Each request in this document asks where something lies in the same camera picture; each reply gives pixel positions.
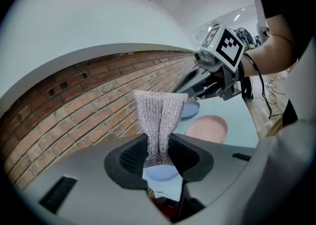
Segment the silver glitter fabric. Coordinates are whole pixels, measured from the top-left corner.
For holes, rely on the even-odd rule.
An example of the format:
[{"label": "silver glitter fabric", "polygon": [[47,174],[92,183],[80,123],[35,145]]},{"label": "silver glitter fabric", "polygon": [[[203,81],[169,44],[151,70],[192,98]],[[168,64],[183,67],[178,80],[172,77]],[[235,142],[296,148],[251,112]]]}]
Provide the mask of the silver glitter fabric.
[{"label": "silver glitter fabric", "polygon": [[188,98],[182,93],[134,91],[139,125],[148,136],[144,168],[173,165],[168,155],[169,135],[178,126]]}]

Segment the wooden floor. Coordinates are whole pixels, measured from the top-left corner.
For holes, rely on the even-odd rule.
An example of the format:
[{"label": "wooden floor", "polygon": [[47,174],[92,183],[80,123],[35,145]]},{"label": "wooden floor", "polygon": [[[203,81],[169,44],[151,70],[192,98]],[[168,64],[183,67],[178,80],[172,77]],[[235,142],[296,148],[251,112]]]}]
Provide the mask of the wooden floor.
[{"label": "wooden floor", "polygon": [[[271,81],[275,86],[273,87],[273,90],[278,93],[285,93],[282,84],[284,80],[287,78],[288,72],[283,71],[278,74],[273,75],[266,75],[263,76],[264,83],[269,83],[271,79],[274,79]],[[262,85],[260,82],[260,79],[258,76],[250,78],[252,79],[252,89],[253,89],[253,97],[254,99],[252,101],[246,102],[246,105],[249,109],[249,112],[252,116],[253,122],[256,126],[257,134],[259,139],[264,138],[268,132],[268,130],[274,125],[274,123],[279,119],[274,118],[272,120],[269,120],[269,109],[263,100],[261,94],[262,94]],[[272,91],[271,87],[265,87],[266,90],[266,97],[268,99],[268,102],[270,102],[270,106],[272,109],[272,114],[280,114],[283,113],[285,110],[285,107],[287,105],[288,97],[287,95],[277,94],[274,91]]]}]

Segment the light blue table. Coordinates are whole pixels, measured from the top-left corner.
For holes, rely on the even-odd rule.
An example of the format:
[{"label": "light blue table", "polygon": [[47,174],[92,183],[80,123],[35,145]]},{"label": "light blue table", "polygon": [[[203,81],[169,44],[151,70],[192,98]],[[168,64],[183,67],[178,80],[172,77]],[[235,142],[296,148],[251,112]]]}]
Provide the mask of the light blue table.
[{"label": "light blue table", "polygon": [[258,144],[258,135],[249,110],[241,94],[227,101],[219,97],[199,100],[200,109],[197,115],[180,121],[173,133],[185,134],[190,124],[204,115],[222,117],[228,125],[228,134],[224,140],[226,145],[255,148]]}]

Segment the ceiling light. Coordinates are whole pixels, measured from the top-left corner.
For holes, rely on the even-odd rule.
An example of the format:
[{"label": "ceiling light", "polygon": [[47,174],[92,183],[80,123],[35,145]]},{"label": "ceiling light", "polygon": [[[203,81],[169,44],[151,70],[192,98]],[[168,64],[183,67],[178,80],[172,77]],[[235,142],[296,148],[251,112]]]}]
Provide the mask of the ceiling light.
[{"label": "ceiling light", "polygon": [[[235,20],[237,20],[239,16],[240,16],[240,14],[236,16]],[[234,20],[234,21],[235,21],[235,20]]]}]

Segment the person's arm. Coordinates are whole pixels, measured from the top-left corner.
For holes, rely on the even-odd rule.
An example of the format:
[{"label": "person's arm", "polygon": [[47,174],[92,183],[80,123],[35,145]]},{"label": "person's arm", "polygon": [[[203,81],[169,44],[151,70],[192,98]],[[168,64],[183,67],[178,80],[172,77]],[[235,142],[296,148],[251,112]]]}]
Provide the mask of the person's arm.
[{"label": "person's arm", "polygon": [[[284,71],[296,61],[293,35],[283,16],[268,18],[267,24],[271,34],[269,39],[260,47],[247,51],[262,75]],[[243,57],[241,61],[245,76],[258,75],[246,58]]]}]

